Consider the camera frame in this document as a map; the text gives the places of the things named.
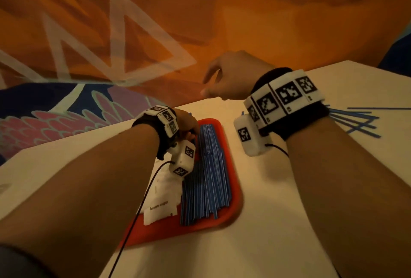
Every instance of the black cable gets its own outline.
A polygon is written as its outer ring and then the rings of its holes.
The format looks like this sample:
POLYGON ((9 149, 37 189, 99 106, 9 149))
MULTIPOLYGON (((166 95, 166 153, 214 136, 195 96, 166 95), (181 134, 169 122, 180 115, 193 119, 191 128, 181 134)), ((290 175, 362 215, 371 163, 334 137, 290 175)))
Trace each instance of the black cable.
POLYGON ((275 147, 275 148, 279 149, 280 151, 282 151, 288 157, 288 153, 285 150, 283 150, 280 146, 277 146, 277 145, 274 145, 274 144, 266 144, 266 146, 275 147))
POLYGON ((174 164, 175 162, 174 162, 174 161, 166 161, 166 162, 164 162, 164 163, 157 169, 157 171, 154 173, 153 178, 152 178, 151 181, 150 181, 150 184, 148 184, 146 193, 144 194, 144 197, 143 197, 143 200, 141 201, 140 207, 138 208, 137 214, 136 214, 136 216, 134 217, 133 223, 131 223, 130 230, 128 231, 127 236, 126 236, 126 238, 124 239, 123 244, 121 245, 121 248, 120 248, 120 251, 118 252, 116 261, 114 262, 113 268, 112 268, 111 271, 110 271, 109 278, 111 278, 111 276, 113 275, 113 272, 114 272, 114 270, 115 270, 115 268, 116 268, 116 265, 117 265, 117 263, 118 263, 118 260, 120 259, 120 255, 121 255, 121 253, 123 252, 124 247, 126 246, 127 240, 128 240, 129 237, 130 237, 130 234, 131 234, 131 231, 133 230, 134 225, 136 224, 138 215, 140 214, 141 208, 143 207, 143 203, 144 203, 144 201, 146 200, 146 197, 147 197, 148 191, 150 190, 151 184, 154 182, 154 179, 155 179, 155 177, 157 176, 157 173, 160 171, 160 169, 161 169, 164 165, 166 165, 167 163, 172 163, 172 164, 174 164))

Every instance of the forearm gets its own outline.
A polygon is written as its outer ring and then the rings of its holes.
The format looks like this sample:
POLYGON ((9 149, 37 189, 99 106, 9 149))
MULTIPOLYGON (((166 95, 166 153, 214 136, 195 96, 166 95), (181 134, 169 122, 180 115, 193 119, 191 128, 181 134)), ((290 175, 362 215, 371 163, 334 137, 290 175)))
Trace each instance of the forearm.
POLYGON ((59 277, 98 277, 140 205, 158 145, 141 124, 87 151, 0 222, 0 242, 59 277))
POLYGON ((287 147, 308 218, 341 276, 409 273, 409 186, 328 117, 287 147))

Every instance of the person's left hand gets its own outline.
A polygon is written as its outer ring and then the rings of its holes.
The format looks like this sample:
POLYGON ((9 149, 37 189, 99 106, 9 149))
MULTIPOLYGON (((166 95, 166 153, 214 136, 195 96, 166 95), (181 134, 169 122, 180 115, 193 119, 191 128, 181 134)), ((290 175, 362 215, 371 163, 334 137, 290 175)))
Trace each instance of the person's left hand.
POLYGON ((200 133, 200 125, 197 120, 184 110, 173 108, 177 116, 177 124, 180 129, 180 140, 191 141, 200 133))

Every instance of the person's right arm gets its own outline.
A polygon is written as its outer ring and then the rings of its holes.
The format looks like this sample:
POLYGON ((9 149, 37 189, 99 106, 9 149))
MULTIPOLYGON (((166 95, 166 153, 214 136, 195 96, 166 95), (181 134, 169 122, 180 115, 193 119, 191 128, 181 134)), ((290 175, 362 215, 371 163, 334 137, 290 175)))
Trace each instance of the person's right arm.
MULTIPOLYGON (((212 62, 206 97, 245 99, 274 66, 244 51, 212 62)), ((286 141, 311 225, 343 278, 411 276, 411 188, 329 117, 286 141)))

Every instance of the black wristband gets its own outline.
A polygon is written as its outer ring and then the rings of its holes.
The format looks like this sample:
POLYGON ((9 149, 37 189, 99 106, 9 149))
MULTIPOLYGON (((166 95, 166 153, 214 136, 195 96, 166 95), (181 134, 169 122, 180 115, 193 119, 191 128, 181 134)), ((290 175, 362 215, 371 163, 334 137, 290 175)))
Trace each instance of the black wristband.
POLYGON ((136 119, 136 121, 131 125, 131 127, 134 127, 139 124, 148 124, 156 130, 160 140, 156 157, 159 160, 164 160, 165 153, 171 146, 175 144, 175 142, 177 141, 177 136, 180 131, 177 131, 177 133, 175 133, 171 138, 169 138, 166 133, 166 130, 164 129, 164 124, 157 118, 157 116, 151 116, 147 114, 144 114, 140 118, 136 119))
MULTIPOLYGON (((265 84, 281 77, 293 70, 288 67, 275 68, 264 74, 257 80, 251 93, 254 93, 265 84)), ((281 136, 286 141, 293 133, 304 129, 314 121, 328 116, 329 110, 321 101, 309 104, 290 115, 259 129, 262 136, 266 136, 269 132, 274 132, 281 136)))

